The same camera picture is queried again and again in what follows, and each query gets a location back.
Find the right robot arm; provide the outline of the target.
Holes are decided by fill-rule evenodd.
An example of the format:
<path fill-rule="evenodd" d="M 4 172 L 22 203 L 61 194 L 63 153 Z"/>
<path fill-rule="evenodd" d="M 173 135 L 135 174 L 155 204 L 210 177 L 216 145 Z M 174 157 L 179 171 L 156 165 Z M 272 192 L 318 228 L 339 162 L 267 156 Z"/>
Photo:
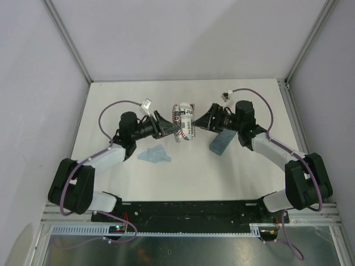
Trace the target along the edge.
<path fill-rule="evenodd" d="M 213 103 L 194 125 L 215 133 L 236 132 L 241 146 L 266 157 L 284 171 L 285 189 L 264 196 L 263 204 L 256 208 L 256 217 L 261 222 L 269 222 L 277 211 L 284 209 L 303 210 L 313 204 L 321 205 L 333 195 L 322 157 L 293 150 L 271 137 L 257 124 L 252 102 L 238 101 L 234 112 Z"/>

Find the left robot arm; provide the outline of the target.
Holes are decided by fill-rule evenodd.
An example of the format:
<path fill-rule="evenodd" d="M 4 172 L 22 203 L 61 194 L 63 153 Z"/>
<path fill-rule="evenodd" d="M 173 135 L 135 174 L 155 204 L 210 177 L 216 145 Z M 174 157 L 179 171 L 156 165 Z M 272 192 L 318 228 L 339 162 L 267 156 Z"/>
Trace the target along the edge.
<path fill-rule="evenodd" d="M 103 212 L 112 222 L 119 220 L 123 214 L 119 198 L 109 192 L 96 191 L 95 178 L 129 159 L 138 140 L 149 136 L 160 139 L 179 130 L 179 125 L 167 121 L 157 111 L 153 116 L 143 117 L 142 121 L 134 112 L 123 113 L 109 147 L 81 161 L 61 160 L 48 192 L 48 201 L 62 207 L 66 215 L 96 211 Z"/>

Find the newspaper print pouch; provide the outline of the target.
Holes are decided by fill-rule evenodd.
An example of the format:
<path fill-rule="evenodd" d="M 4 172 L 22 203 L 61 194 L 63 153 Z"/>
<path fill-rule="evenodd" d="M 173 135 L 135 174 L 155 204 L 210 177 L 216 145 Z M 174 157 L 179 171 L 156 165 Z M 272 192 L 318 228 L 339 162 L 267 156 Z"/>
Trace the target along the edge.
<path fill-rule="evenodd" d="M 175 104 L 172 109 L 173 123 L 180 126 L 180 129 L 174 133 L 174 139 L 177 143 L 192 141 L 196 136 L 194 122 L 194 113 L 189 103 Z"/>

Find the blue glasses case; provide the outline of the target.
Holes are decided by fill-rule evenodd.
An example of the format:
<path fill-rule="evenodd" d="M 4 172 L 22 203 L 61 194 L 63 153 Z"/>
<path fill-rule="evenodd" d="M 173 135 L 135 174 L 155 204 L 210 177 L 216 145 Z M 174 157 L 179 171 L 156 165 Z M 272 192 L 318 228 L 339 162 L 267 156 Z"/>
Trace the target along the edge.
<path fill-rule="evenodd" d="M 236 131 L 225 129 L 212 140 L 209 145 L 209 150 L 214 154 L 221 156 L 236 134 Z"/>

